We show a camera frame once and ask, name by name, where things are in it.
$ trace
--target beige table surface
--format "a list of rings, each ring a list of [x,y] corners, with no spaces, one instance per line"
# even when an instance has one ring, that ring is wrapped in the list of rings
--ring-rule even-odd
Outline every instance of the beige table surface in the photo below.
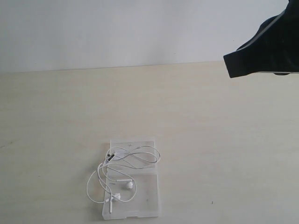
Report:
[[[105,222],[85,195],[111,138],[156,138],[162,216],[299,223],[299,75],[223,62],[0,75],[0,223]]]

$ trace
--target earphones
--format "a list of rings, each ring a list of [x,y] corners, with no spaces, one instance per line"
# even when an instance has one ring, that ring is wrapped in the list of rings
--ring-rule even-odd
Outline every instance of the earphones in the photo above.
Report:
[[[157,152],[158,156],[156,156],[154,153],[150,153],[150,152],[137,152],[136,151],[136,150],[144,148],[144,147],[152,148],[154,151]],[[111,149],[121,149],[124,152],[121,152],[121,153],[114,152],[113,154],[110,154]],[[143,158],[138,156],[139,154],[148,154],[148,155],[150,155],[154,158],[154,161],[149,161],[149,160],[143,159]],[[126,158],[129,157],[129,156],[131,156],[132,158],[134,158],[136,160],[139,160],[139,161],[142,161],[142,162],[146,163],[146,165],[142,166],[142,167],[134,166],[131,162],[126,160]],[[131,177],[130,175],[125,174],[120,170],[111,168],[111,166],[108,166],[108,165],[116,165],[116,166],[120,166],[120,167],[131,168],[131,169],[144,169],[144,168],[147,168],[147,167],[151,166],[152,164],[158,163],[160,161],[160,159],[161,159],[160,152],[155,147],[149,146],[149,145],[138,146],[138,147],[136,147],[136,148],[134,148],[133,150],[130,150],[130,151],[123,148],[123,147],[111,147],[106,152],[105,160],[102,163],[100,163],[98,168],[90,175],[90,177],[87,181],[86,194],[87,194],[88,198],[91,201],[93,201],[94,203],[109,203],[109,213],[112,213],[112,204],[113,204],[113,202],[119,201],[119,202],[125,203],[125,202],[131,201],[135,197],[136,192],[137,192],[137,184],[136,184],[135,179],[133,177]],[[123,163],[117,163],[118,161],[124,161],[128,165],[124,165]],[[107,170],[108,169],[110,169],[112,171],[115,171],[115,172],[125,176],[127,179],[114,180],[114,179],[110,178],[107,175]],[[100,172],[102,172],[102,174],[106,177],[106,179],[110,180],[111,182],[125,183],[125,189],[134,191],[132,193],[132,196],[127,200],[123,200],[123,199],[121,199],[121,194],[120,193],[113,194],[111,188],[108,186],[108,184],[106,184],[106,182],[100,176]],[[95,173],[97,173],[98,181],[99,181],[100,186],[110,195],[109,198],[107,198],[105,201],[102,201],[102,202],[98,202],[98,201],[93,200],[89,196],[89,193],[88,193],[88,184],[89,184],[92,176]]]

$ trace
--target white earphones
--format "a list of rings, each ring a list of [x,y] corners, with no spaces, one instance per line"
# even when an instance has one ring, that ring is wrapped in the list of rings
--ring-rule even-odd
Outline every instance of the white earphones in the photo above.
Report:
[[[150,152],[132,152],[134,150],[137,150],[137,149],[140,149],[140,148],[143,148],[143,147],[150,147],[152,148],[154,151],[156,151],[158,153],[158,157],[153,154],[153,153],[150,153]],[[115,148],[118,148],[118,149],[121,149],[123,150],[124,152],[122,153],[113,153],[113,154],[110,154],[110,151],[111,149],[115,149]],[[137,156],[137,154],[149,154],[151,156],[153,156],[155,158],[154,161],[148,161],[146,159],[143,159],[139,156]],[[133,158],[135,159],[138,159],[140,161],[143,161],[145,163],[147,163],[147,165],[143,166],[143,167],[136,167],[134,166],[131,162],[127,161],[125,158],[128,157],[128,156],[132,156]],[[87,185],[86,185],[86,193],[87,193],[87,196],[88,198],[95,202],[95,203],[107,203],[109,202],[110,205],[109,205],[109,213],[112,213],[112,203],[113,202],[116,202],[116,201],[119,201],[119,202],[129,202],[131,201],[135,195],[136,195],[136,192],[137,192],[137,184],[136,184],[136,181],[133,177],[131,177],[130,175],[128,174],[125,174],[123,172],[121,172],[120,170],[117,170],[117,169],[114,169],[114,168],[111,168],[109,167],[108,165],[109,164],[113,164],[113,165],[117,165],[117,166],[122,166],[122,167],[127,167],[127,168],[131,168],[131,169],[143,169],[143,168],[147,168],[149,166],[151,166],[153,163],[158,163],[161,159],[161,155],[160,155],[160,152],[153,146],[148,146],[148,145],[145,145],[145,146],[139,146],[139,147],[136,147],[135,149],[133,150],[126,150],[125,148],[123,147],[112,147],[110,149],[108,149],[107,153],[106,153],[106,156],[105,156],[105,160],[104,162],[102,162],[97,170],[95,170],[89,177],[88,181],[87,181]],[[128,165],[124,165],[124,164],[120,164],[120,163],[116,163],[116,161],[124,161],[126,162]],[[119,179],[119,180],[114,180],[114,179],[111,179],[110,177],[108,177],[107,175],[107,172],[104,172],[104,168],[107,168],[107,169],[110,169],[110,170],[113,170],[121,175],[124,175],[126,177],[128,177],[129,179]],[[102,179],[102,177],[100,176],[100,170],[102,171],[103,175],[106,177],[107,180],[111,181],[111,182],[125,182],[126,183],[126,189],[134,189],[134,193],[133,195],[131,196],[131,198],[129,198],[128,200],[123,200],[121,199],[121,194],[120,193],[116,193],[116,194],[113,194],[112,193],[112,190],[111,188],[109,187],[108,184],[106,184],[106,182]],[[105,201],[102,201],[102,202],[98,202],[98,201],[95,201],[93,200],[90,196],[89,196],[89,193],[88,193],[88,184],[90,182],[90,179],[91,177],[94,175],[94,173],[98,174],[98,180],[99,180],[99,184],[100,186],[110,195],[109,198],[107,198]]]

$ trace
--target table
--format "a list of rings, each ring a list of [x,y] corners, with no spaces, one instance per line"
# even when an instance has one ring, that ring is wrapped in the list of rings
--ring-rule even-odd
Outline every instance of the table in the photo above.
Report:
[[[298,223],[298,87],[224,62],[2,74],[1,223],[105,222],[86,181],[111,138],[148,136],[162,215],[109,223]]]

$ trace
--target clear plastic box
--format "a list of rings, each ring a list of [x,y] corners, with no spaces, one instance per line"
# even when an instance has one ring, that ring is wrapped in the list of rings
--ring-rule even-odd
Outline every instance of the clear plastic box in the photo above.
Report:
[[[126,150],[132,150],[138,146],[150,145],[156,147],[154,138],[142,138],[142,139],[126,139],[126,140],[111,140],[110,148],[123,147]],[[150,148],[143,147],[137,149],[138,152],[151,152],[158,157],[158,153]],[[110,150],[110,154],[117,152],[118,154],[124,152],[124,150],[113,148]],[[144,159],[151,160],[152,156],[144,154]],[[143,161],[136,160],[131,156],[126,158],[134,166],[148,165]],[[148,168],[144,169],[131,169],[116,165],[109,165],[111,168],[121,170],[123,173],[132,176],[137,183],[137,193],[130,202],[113,202],[113,212],[109,213],[109,203],[104,203],[102,215],[104,219],[121,219],[127,217],[157,217],[161,213],[159,188],[158,188],[158,173],[157,164],[154,163]],[[113,179],[127,179],[127,177],[108,169],[107,175]],[[134,189],[126,189],[123,182],[112,182],[106,179],[106,184],[109,185],[112,192],[120,193],[123,200],[129,199],[134,193]],[[105,199],[110,198],[110,194],[105,192]]]

